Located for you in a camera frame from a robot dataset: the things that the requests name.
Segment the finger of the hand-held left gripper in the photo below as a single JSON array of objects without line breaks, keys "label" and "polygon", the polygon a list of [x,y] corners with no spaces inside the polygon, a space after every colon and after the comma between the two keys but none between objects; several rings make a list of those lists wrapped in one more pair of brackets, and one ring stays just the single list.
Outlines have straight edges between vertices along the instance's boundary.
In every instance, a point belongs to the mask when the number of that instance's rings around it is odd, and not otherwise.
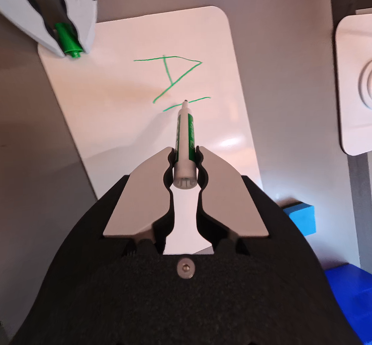
[{"label": "finger of the hand-held left gripper", "polygon": [[95,38],[97,0],[64,0],[67,17],[77,32],[85,53],[90,53]]},{"label": "finger of the hand-held left gripper", "polygon": [[65,54],[53,36],[45,27],[42,16],[28,0],[0,0],[0,11],[4,17],[59,57]]}]

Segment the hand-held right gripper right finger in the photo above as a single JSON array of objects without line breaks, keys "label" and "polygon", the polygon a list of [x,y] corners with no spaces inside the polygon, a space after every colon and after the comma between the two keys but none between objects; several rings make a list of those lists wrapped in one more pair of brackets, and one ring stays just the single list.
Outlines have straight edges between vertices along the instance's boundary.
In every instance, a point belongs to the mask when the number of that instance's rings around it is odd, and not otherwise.
[{"label": "hand-held right gripper right finger", "polygon": [[242,175],[206,147],[196,148],[200,192],[196,210],[198,233],[216,250],[223,240],[268,238],[269,232]]}]

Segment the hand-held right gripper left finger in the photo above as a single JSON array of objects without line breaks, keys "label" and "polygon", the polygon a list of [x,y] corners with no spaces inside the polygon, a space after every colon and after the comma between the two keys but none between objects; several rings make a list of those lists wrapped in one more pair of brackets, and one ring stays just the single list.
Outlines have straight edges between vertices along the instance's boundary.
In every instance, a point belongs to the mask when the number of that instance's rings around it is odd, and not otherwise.
[{"label": "hand-held right gripper left finger", "polygon": [[104,237],[121,237],[137,245],[148,239],[163,254],[174,228],[173,183],[175,150],[166,147],[137,166],[129,175],[111,214]]}]

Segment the green marker cap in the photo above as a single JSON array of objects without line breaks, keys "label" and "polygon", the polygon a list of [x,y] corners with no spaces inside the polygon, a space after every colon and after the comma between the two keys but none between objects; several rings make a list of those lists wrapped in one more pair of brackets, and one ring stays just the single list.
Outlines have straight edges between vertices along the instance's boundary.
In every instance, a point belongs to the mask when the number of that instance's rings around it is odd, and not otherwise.
[{"label": "green marker cap", "polygon": [[55,30],[57,31],[58,40],[64,54],[73,59],[80,58],[84,50],[79,43],[73,27],[68,23],[58,22],[55,24]]}]

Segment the green whiteboard marker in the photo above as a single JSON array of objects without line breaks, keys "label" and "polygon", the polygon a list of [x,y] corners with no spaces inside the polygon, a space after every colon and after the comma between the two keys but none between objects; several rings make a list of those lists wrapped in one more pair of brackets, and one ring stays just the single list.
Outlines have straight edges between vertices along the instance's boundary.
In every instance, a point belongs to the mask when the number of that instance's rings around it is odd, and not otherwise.
[{"label": "green whiteboard marker", "polygon": [[178,189],[193,189],[197,185],[195,134],[189,102],[183,101],[177,116],[174,181]]}]

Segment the small white whiteboard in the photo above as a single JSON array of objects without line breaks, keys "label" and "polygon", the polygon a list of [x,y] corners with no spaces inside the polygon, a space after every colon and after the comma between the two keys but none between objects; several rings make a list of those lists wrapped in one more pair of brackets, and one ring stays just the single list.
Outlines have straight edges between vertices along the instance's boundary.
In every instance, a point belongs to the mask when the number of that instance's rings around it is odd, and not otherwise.
[{"label": "small white whiteboard", "polygon": [[[203,7],[152,14],[95,27],[89,54],[58,58],[43,46],[43,66],[68,124],[98,201],[77,223],[102,223],[100,247],[118,254],[159,254],[151,240],[104,237],[103,232],[131,172],[166,147],[175,150],[183,101],[193,115],[195,147],[231,164],[248,185],[261,185],[243,89],[226,14]],[[197,252],[205,240],[197,230],[200,186],[172,183],[174,228],[166,254]],[[245,253],[246,238],[223,240],[216,251]]]}]

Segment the blue foam eraser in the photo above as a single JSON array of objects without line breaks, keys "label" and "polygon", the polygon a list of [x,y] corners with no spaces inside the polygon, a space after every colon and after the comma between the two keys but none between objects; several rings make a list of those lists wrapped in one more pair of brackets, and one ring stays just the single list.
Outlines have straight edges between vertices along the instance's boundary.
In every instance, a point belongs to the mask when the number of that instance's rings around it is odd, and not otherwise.
[{"label": "blue foam eraser", "polygon": [[296,202],[283,207],[282,210],[290,217],[304,236],[316,233],[315,209],[313,205]]}]

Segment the blue plastic bin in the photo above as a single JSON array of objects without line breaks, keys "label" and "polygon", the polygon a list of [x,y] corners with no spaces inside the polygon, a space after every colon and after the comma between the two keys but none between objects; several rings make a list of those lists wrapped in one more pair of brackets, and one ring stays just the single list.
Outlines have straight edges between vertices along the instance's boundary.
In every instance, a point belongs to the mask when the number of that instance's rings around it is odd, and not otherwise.
[{"label": "blue plastic bin", "polygon": [[325,270],[343,314],[360,340],[372,344],[372,275],[346,264]]}]

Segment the white metal document stand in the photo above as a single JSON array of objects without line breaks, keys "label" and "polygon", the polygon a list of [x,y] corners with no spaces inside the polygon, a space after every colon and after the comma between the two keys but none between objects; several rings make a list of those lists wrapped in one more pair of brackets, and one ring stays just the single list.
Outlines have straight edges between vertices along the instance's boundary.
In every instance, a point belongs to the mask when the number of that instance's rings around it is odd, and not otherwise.
[{"label": "white metal document stand", "polygon": [[340,135],[350,156],[372,150],[372,14],[358,9],[335,35]]}]

